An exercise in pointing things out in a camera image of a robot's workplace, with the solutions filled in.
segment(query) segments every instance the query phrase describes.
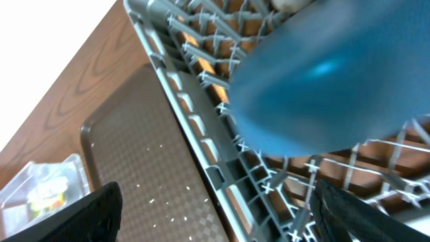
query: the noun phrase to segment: wooden table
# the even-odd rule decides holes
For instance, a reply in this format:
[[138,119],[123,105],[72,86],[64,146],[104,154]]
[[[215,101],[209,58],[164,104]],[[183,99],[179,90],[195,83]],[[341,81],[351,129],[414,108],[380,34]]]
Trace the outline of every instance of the wooden table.
[[85,164],[82,123],[148,62],[122,1],[117,1],[0,152],[0,189],[28,161],[58,163],[78,153]]

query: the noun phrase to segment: white background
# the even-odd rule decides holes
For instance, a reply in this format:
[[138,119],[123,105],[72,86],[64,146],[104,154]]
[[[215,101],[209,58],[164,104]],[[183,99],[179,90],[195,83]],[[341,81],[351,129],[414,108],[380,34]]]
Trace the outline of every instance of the white background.
[[0,1],[0,151],[114,2]]

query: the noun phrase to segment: brown plastic tray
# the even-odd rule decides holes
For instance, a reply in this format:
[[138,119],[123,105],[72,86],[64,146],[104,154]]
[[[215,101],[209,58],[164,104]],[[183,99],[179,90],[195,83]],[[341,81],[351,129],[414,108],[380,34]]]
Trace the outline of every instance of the brown plastic tray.
[[111,181],[121,187],[119,242],[228,241],[151,66],[88,117],[81,142],[95,189]]

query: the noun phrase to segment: clear plastic container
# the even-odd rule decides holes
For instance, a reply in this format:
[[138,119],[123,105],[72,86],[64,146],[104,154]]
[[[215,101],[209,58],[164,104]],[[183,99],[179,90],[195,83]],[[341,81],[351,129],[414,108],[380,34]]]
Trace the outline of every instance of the clear plastic container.
[[30,161],[0,191],[0,239],[48,218],[89,193],[78,154],[62,163]]

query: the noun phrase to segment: gray plastic dish rack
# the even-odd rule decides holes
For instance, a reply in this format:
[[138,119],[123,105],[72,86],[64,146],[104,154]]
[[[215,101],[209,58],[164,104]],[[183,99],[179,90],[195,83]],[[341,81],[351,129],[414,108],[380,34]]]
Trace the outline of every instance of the gray plastic dish rack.
[[[222,2],[224,7],[211,0],[125,0],[124,5],[180,125],[239,241],[318,241],[308,200],[322,162],[346,167],[343,180],[343,188],[346,190],[353,171],[379,175],[384,179],[380,192],[364,201],[386,214],[380,201],[395,194],[401,194],[404,201],[415,207],[420,207],[422,200],[430,198],[430,176],[405,179],[394,172],[382,173],[357,166],[355,161],[359,145],[352,148],[348,162],[317,155],[310,157],[304,164],[310,174],[305,178],[286,172],[289,162],[287,157],[282,160],[282,169],[275,169],[267,164],[267,159],[260,151],[250,149],[245,140],[234,131],[234,118],[228,103],[214,105],[205,90],[209,85],[228,90],[228,80],[207,71],[197,73],[193,66],[202,58],[211,65],[228,65],[231,73],[247,55],[240,43],[250,40],[259,42],[269,33],[270,28],[278,27],[287,14],[270,11],[263,0],[244,0],[239,11],[227,13],[230,1]],[[228,24],[230,19],[238,22],[239,31]],[[258,34],[241,35],[244,22],[252,19],[262,20]],[[191,21],[199,23],[200,31],[187,24]],[[208,22],[216,26],[214,34],[206,34]],[[222,41],[232,42],[231,55],[229,58],[220,58],[190,42],[180,43],[178,32],[188,34],[200,46],[205,40],[213,41],[215,53],[219,51]],[[416,120],[409,124],[425,144],[430,145],[430,136],[423,127]],[[395,141],[369,141],[393,146],[389,171],[396,165],[402,148],[430,153],[430,149],[403,144],[405,135],[406,125]],[[246,153],[252,153],[257,159],[248,160]],[[257,174],[261,170],[264,171],[263,176]],[[307,187],[304,206],[292,202],[285,193],[283,184],[286,179]],[[268,198],[270,193],[279,195],[280,202],[288,209],[289,219],[280,218]]]

